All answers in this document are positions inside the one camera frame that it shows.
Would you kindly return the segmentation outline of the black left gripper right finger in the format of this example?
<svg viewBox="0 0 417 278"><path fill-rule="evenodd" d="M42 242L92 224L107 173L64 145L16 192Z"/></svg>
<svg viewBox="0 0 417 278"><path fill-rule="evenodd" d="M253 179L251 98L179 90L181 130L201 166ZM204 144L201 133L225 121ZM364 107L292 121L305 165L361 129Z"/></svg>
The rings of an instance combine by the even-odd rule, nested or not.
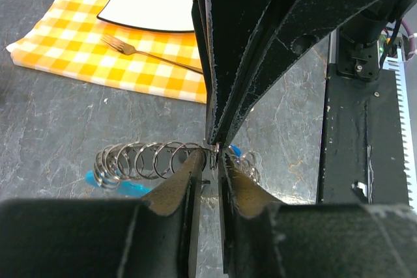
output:
<svg viewBox="0 0 417 278"><path fill-rule="evenodd" d="M281 202L220 155L223 271L229 277L415 277L407 206Z"/></svg>

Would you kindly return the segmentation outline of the gold fork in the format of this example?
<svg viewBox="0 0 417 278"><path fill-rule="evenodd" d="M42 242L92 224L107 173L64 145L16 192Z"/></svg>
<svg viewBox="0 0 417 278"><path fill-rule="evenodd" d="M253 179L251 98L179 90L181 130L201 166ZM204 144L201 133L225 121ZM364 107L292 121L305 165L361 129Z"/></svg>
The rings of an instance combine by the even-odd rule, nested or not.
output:
<svg viewBox="0 0 417 278"><path fill-rule="evenodd" d="M203 73L203 70L201 68L197 68L197 67L190 66L190 65L187 65L187 64L178 63L176 61L165 59L165 58L153 55L153 54L148 53L148 52L137 50L135 47L133 47L133 45L128 44L127 42L123 42L122 40L119 40L118 38L116 38L114 36L111 36L111 35L104 34L102 36L102 41L104 43L106 43L107 45L109 45L110 47L112 47L114 50L116 50L119 53L122 53L124 55L139 54L139 55L142 55L142 56L146 56L146 57L150 57L150 58L162 61L162 62L167 63L167 64L179 66L181 68L191 70L191 71L196 72L196 73L200 73L200 74Z"/></svg>

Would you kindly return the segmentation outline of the orange checkered cloth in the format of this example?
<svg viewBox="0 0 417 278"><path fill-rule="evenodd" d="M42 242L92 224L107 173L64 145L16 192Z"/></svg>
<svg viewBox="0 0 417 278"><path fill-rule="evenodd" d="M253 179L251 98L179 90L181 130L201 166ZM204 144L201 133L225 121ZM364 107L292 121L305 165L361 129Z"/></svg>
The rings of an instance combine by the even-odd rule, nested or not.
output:
<svg viewBox="0 0 417 278"><path fill-rule="evenodd" d="M97 19L108 0L55 0L45 15L7 50L14 64L145 94L205 103L202 74L154 56L199 67L192 33L156 33ZM113 35L152 56L124 55L102 41Z"/></svg>

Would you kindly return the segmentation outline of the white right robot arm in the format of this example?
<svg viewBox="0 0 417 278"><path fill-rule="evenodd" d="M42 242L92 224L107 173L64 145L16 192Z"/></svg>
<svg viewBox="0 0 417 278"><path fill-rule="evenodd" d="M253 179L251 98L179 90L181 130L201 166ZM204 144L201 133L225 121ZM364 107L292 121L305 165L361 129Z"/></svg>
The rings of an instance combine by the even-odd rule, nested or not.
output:
<svg viewBox="0 0 417 278"><path fill-rule="evenodd" d="M193 0L207 89L206 140L229 144L251 108L335 29L372 44L414 0Z"/></svg>

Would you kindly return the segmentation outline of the white square plate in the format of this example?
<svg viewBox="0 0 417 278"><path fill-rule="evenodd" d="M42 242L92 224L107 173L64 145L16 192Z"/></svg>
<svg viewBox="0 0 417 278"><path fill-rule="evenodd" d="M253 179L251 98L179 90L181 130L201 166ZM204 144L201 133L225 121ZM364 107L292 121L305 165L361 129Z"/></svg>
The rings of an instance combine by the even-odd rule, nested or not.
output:
<svg viewBox="0 0 417 278"><path fill-rule="evenodd" d="M193 0L109 0L97 15L102 21L166 33L192 33Z"/></svg>

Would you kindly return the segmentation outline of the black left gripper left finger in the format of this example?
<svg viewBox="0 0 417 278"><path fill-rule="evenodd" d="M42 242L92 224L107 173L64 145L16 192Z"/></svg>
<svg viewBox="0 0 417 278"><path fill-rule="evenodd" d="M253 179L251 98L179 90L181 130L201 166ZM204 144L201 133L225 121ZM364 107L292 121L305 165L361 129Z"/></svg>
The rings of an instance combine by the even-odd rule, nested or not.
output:
<svg viewBox="0 0 417 278"><path fill-rule="evenodd" d="M205 153L138 199L1 203L2 277L194 277Z"/></svg>

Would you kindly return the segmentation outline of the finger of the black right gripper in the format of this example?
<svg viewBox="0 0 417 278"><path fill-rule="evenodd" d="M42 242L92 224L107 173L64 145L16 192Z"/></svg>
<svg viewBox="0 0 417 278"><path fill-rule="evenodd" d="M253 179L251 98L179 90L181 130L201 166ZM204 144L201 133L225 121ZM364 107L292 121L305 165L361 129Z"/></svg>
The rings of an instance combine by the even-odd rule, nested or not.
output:
<svg viewBox="0 0 417 278"><path fill-rule="evenodd" d="M207 47L207 21L205 0L193 0L192 5L192 21L194 25L195 37L199 50L199 58L203 70L203 77L205 80L205 87L207 92L207 108L206 108L206 123L205 123L205 140L207 143L215 143L215 138L212 133L212 80L211 67L209 62L209 51Z"/></svg>
<svg viewBox="0 0 417 278"><path fill-rule="evenodd" d="M250 109L313 45L378 0L208 0L208 142L226 145Z"/></svg>

